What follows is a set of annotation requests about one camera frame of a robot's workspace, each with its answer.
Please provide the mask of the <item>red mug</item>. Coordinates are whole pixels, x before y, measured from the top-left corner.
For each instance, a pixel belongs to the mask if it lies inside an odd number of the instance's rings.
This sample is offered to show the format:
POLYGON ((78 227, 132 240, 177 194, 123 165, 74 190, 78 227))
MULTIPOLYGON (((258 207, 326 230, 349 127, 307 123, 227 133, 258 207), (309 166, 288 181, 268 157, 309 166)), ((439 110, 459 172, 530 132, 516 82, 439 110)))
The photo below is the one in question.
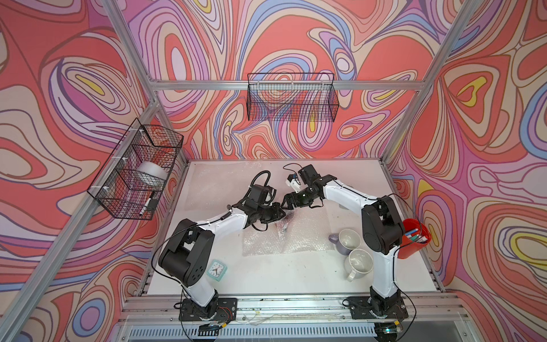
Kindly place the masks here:
POLYGON ((286 216, 276 223, 278 234, 280 237, 284 237, 291 226, 291 221, 294 218, 294 212, 289 212, 286 216))

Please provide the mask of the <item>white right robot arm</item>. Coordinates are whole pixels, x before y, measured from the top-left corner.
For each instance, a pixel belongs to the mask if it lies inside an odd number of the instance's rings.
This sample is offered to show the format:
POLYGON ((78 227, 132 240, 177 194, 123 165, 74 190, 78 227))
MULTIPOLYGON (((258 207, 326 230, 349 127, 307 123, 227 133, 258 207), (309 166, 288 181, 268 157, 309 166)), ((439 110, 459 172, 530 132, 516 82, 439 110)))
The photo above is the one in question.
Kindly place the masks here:
POLYGON ((371 294, 382 299, 398 295, 395 283, 395 254, 405 233, 403 221, 393 198, 373 197, 343 184, 333 175, 319 175, 313 165, 306 165, 298 175, 305 187, 292 186, 282 205, 287 209, 311 207, 314 200, 329 200, 360 216, 365 244, 373 258, 371 294))

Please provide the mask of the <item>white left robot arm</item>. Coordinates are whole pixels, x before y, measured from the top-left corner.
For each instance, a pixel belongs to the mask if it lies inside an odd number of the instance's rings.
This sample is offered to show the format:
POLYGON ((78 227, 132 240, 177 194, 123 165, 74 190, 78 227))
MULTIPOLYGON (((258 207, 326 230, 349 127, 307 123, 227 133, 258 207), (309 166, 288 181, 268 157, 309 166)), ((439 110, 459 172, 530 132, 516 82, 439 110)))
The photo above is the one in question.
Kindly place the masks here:
POLYGON ((224 214, 202 222, 184 219, 157 250, 162 276, 178 282, 194 305, 203 309, 218 307, 218 292, 205 279, 215 242, 257 222, 269 225, 286 216, 281 204, 274 202, 276 190, 268 185, 251 185, 245 196, 229 205, 224 214))

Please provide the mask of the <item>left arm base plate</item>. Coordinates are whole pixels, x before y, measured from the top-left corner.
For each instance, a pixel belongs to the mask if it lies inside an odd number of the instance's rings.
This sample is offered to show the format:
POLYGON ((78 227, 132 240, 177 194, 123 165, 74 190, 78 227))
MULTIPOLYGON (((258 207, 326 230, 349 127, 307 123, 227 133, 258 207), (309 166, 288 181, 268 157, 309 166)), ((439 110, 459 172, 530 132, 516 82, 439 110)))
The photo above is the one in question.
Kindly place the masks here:
POLYGON ((234 297, 213 298, 206 306, 200 306, 191 299, 184 299, 179 306, 179 320, 229 323, 236 319, 237 309, 238 299, 234 297))

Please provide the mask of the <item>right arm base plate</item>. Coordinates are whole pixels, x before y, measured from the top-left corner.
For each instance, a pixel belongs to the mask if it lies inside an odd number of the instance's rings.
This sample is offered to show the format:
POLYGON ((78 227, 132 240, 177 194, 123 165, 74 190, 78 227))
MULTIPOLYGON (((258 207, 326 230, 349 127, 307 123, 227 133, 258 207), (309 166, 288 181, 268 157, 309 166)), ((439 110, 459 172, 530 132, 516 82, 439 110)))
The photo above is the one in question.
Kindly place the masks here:
POLYGON ((343 299, 342 305, 350 310, 351 318, 354 320, 403 321, 409 317, 402 297, 397 294, 387 299, 381 296, 350 296, 343 299))

